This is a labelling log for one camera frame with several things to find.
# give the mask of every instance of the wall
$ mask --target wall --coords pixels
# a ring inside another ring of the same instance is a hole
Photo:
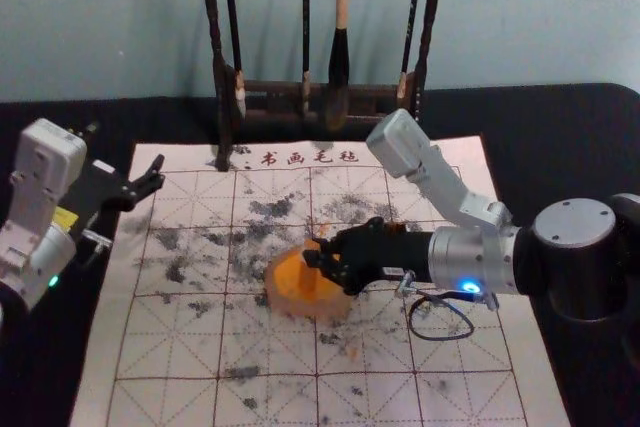
[[[298,80],[301,0],[237,3],[246,76]],[[351,0],[352,82],[396,82],[408,3]],[[315,80],[334,6],[312,0]],[[0,101],[212,95],[210,62],[203,0],[0,0]],[[440,0],[428,87],[585,81],[640,91],[640,0]]]

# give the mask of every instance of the calligraphy brush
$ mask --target calligraphy brush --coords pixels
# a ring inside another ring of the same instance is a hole
[[[422,106],[422,96],[424,90],[424,82],[427,78],[427,56],[429,55],[429,45],[431,44],[431,31],[436,18],[436,9],[438,8],[438,0],[427,0],[424,9],[424,23],[422,27],[422,36],[420,38],[420,51],[418,53],[418,61],[414,69],[414,82],[411,95],[410,112],[416,120],[420,118],[420,108]]]
[[[349,113],[349,0],[336,0],[336,31],[329,59],[329,85],[324,109],[330,131],[342,128]]]
[[[302,0],[302,115],[309,112],[311,78],[309,74],[309,2]]]
[[[413,83],[413,74],[409,74],[407,78],[407,67],[409,65],[409,53],[411,52],[411,40],[413,38],[413,23],[416,18],[416,6],[418,0],[411,0],[409,3],[409,20],[407,21],[407,35],[404,40],[404,53],[402,55],[402,67],[400,69],[400,80],[398,81],[397,101],[398,107],[402,107],[405,102],[407,85],[411,88]]]
[[[236,13],[236,0],[227,0],[229,10],[229,25],[231,27],[231,47],[233,49],[233,67],[235,68],[235,94],[238,109],[244,117],[247,112],[245,105],[244,75],[242,73],[242,60],[240,58],[240,34],[238,33],[238,15]]]
[[[220,40],[220,25],[218,23],[218,1],[204,0],[209,20],[209,37],[213,50],[213,81],[218,98],[218,122],[220,131],[220,150],[216,156],[216,168],[221,171],[229,169],[228,151],[223,151],[224,146],[231,145],[232,116],[229,106],[231,93],[228,91],[230,80],[233,79],[233,69],[227,65],[222,55],[222,41]]]

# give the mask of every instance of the black table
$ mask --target black table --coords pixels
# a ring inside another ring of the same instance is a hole
[[[433,139],[482,134],[496,190],[518,223],[567,197],[640,193],[640,96],[612,84],[432,91],[421,125]],[[102,125],[92,147],[122,172],[135,142],[216,142],[208,99],[0,104],[0,179],[7,179],[20,131],[40,116],[64,126]],[[241,141],[316,136],[300,128],[253,129]],[[0,181],[0,219],[10,199]],[[115,230],[115,216],[99,230]],[[67,425],[106,261],[67,269],[29,321],[0,351],[0,425]],[[532,299],[567,412],[576,426],[640,425],[640,373],[619,337],[640,316],[640,283],[619,319],[578,325],[545,298]]]

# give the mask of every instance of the orange object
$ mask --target orange object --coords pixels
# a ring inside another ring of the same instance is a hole
[[[320,270],[308,267],[302,257],[303,250],[318,248],[317,243],[306,240],[303,246],[271,261],[265,272],[265,286],[272,309],[327,321],[347,315],[351,297],[324,278]]]

